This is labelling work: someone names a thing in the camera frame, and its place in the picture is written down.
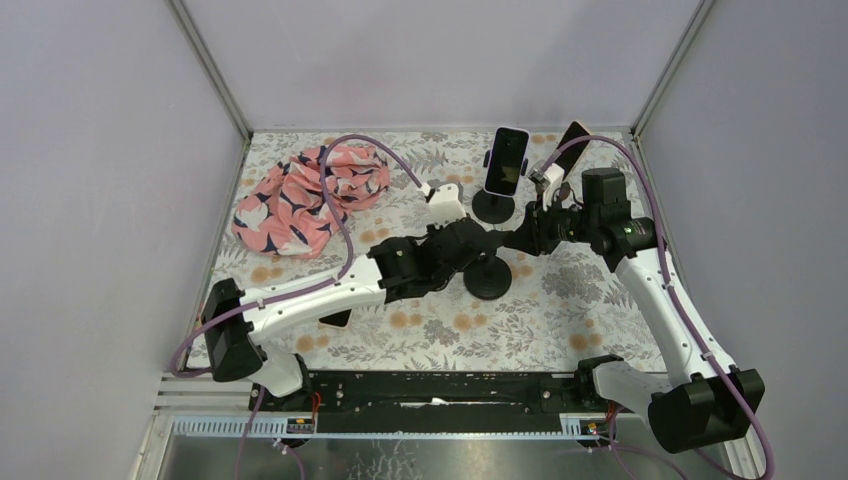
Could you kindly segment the black phone stand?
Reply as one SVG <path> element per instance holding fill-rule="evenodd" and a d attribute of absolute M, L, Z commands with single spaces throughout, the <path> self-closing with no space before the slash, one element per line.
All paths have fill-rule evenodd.
<path fill-rule="evenodd" d="M 483 163 L 486 175 L 483 186 L 472 198 L 472 211 L 482 222 L 503 224 L 512 217 L 515 210 L 513 197 L 517 190 L 519 170 L 496 162 L 491 157 L 491 151 L 487 150 Z"/>
<path fill-rule="evenodd" d="M 463 271 L 463 284 L 477 299 L 497 300 L 511 288 L 512 270 L 502 258 L 484 256 Z"/>

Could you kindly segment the phone with beige case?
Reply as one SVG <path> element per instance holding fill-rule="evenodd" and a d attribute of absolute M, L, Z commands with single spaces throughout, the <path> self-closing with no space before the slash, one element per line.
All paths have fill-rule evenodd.
<path fill-rule="evenodd" d="M 572 142 L 576 138 L 588 136 L 590 134 L 591 132 L 585 127 L 582 122 L 580 122 L 579 120 L 574 120 L 570 123 L 565 133 L 561 137 L 557 145 L 557 150 L 560 150 L 565 144 Z M 559 156 L 555 160 L 555 164 L 564 171 L 565 176 L 567 176 L 572 171 L 572 169 L 577 164 L 578 160 L 583 155 L 587 147 L 588 141 L 582 141 L 574 143 L 568 149 L 565 149 L 559 153 Z"/>

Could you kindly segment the phone with purple case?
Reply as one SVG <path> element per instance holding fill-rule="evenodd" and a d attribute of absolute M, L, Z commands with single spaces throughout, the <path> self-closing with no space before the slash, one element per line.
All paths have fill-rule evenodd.
<path fill-rule="evenodd" d="M 526 150 L 530 134 L 526 130 L 499 127 L 489 149 L 483 190 L 491 195 L 512 197 L 526 171 Z"/>

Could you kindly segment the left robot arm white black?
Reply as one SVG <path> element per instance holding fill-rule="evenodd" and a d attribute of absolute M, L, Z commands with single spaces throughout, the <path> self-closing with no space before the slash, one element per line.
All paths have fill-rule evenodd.
<path fill-rule="evenodd" d="M 463 218 L 430 225 L 421 237 L 386 238 L 347 269 L 261 288 L 220 280 L 201 314 L 211 376 L 219 383 L 249 379 L 285 410 L 299 410 L 310 397 L 307 371 L 297 354 L 274 350 L 278 337 L 310 322 L 342 328 L 355 309 L 440 291 L 456 274 L 493 257 L 504 236 Z"/>

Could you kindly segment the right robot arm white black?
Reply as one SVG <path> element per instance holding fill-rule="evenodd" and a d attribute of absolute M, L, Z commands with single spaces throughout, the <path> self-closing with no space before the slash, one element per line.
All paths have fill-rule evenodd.
<path fill-rule="evenodd" d="M 537 199 L 521 226 L 534 255 L 560 243 L 585 243 L 629 292 L 659 347 L 664 378 L 607 355 L 580 362 L 575 402 L 597 412 L 610 401 L 639 415 L 658 443 L 680 453 L 743 438 L 765 393 L 754 369 L 741 370 L 718 345 L 687 293 L 676 286 L 671 256 L 649 217 L 635 218 L 624 174 L 595 168 L 582 174 L 583 200 L 564 207 L 563 171 L 530 175 Z"/>

